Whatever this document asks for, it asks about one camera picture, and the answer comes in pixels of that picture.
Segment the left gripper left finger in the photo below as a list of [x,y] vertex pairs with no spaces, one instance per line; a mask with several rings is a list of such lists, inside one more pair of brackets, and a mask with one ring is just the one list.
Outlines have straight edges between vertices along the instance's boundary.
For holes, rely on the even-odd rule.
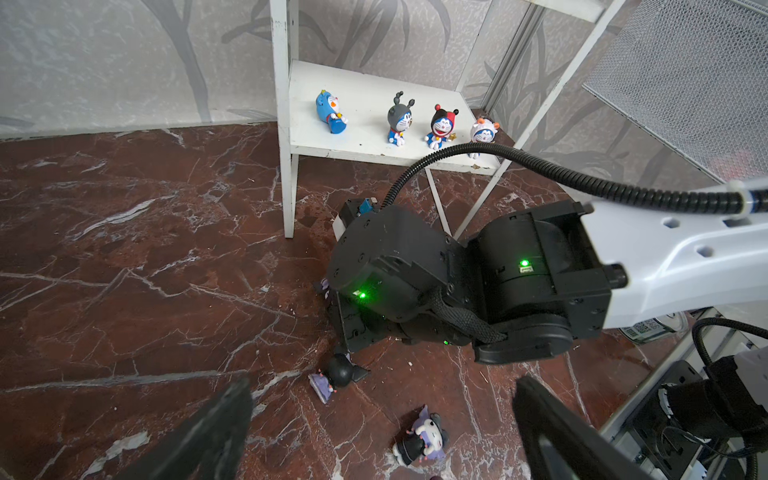
[[244,452],[253,400],[246,377],[232,382],[163,437],[118,479],[234,479]]

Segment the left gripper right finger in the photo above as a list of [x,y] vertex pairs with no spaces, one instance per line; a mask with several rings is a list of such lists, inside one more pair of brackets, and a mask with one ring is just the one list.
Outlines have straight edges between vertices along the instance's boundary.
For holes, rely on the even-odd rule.
[[512,406],[533,479],[650,477],[535,378],[516,381]]

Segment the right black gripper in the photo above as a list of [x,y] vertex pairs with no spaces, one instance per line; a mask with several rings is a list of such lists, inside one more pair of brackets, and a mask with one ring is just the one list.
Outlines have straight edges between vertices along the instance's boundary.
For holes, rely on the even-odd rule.
[[335,354],[356,353],[387,338],[408,338],[399,324],[333,289],[326,292],[326,312],[337,338]]

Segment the small grey bunny figure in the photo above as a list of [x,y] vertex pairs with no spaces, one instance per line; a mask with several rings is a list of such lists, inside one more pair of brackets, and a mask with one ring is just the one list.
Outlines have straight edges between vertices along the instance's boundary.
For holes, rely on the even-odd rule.
[[414,99],[402,103],[401,99],[403,95],[403,91],[400,91],[395,95],[393,105],[387,113],[387,122],[389,125],[388,143],[397,147],[401,147],[405,144],[404,133],[412,125],[412,108],[415,105]]

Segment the red hat Doraemon figure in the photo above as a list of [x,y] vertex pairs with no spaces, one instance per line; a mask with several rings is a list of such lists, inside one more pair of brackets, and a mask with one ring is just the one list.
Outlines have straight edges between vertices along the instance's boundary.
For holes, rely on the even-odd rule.
[[440,104],[435,105],[435,112],[430,121],[430,132],[424,137],[431,150],[439,150],[455,137],[453,131],[459,113],[458,109],[446,110]]

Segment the blue cup toy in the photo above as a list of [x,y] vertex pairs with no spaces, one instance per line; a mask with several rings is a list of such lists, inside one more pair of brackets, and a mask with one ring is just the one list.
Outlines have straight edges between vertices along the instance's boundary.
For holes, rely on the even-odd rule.
[[346,129],[348,119],[341,113],[336,96],[322,90],[315,104],[319,119],[328,126],[331,134],[341,134]]

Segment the white hooded Doraemon figure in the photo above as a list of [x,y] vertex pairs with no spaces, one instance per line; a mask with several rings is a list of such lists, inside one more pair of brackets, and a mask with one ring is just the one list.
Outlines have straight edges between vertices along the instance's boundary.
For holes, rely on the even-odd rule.
[[493,143],[499,131],[497,122],[485,117],[478,117],[470,130],[471,143]]

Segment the purple dress Kuromi figure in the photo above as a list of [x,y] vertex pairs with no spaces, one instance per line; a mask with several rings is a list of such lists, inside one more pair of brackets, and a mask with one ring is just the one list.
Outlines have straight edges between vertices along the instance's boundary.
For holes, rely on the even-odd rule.
[[326,298],[328,296],[329,282],[327,278],[323,278],[322,280],[315,282],[314,287],[317,293],[323,298]]

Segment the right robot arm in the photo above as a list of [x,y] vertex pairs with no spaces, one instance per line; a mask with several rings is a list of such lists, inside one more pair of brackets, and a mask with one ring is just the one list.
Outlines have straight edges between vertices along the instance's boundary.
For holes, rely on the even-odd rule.
[[[460,242],[395,201],[426,167],[487,153],[592,196],[501,216]],[[586,175],[499,144],[411,165],[382,203],[351,204],[326,274],[344,348],[393,336],[471,345],[480,364],[551,358],[577,339],[687,310],[767,297],[767,182],[697,191]]]

